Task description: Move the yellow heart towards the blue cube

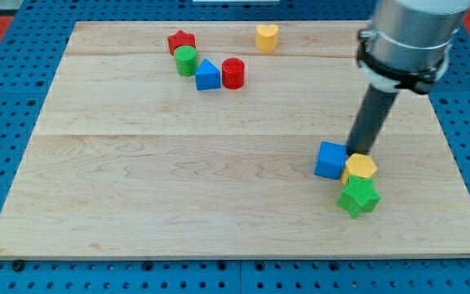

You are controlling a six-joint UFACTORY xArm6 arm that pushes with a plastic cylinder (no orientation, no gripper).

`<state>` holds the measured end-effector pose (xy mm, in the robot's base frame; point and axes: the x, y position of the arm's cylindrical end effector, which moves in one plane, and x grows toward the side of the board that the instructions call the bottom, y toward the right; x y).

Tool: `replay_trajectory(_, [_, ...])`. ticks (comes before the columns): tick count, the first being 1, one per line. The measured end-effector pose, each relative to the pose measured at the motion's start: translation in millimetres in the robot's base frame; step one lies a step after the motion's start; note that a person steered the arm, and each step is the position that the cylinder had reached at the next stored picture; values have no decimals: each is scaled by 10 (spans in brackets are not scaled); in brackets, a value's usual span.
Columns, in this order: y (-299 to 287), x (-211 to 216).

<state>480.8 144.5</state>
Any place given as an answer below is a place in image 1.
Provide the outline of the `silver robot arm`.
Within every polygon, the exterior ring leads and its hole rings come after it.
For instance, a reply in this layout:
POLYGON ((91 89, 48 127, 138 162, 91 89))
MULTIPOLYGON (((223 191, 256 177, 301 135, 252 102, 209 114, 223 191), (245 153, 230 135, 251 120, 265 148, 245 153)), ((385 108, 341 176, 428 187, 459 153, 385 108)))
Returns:
POLYGON ((470 0, 378 0, 357 34, 357 64, 379 91, 427 94, 449 65, 470 0))

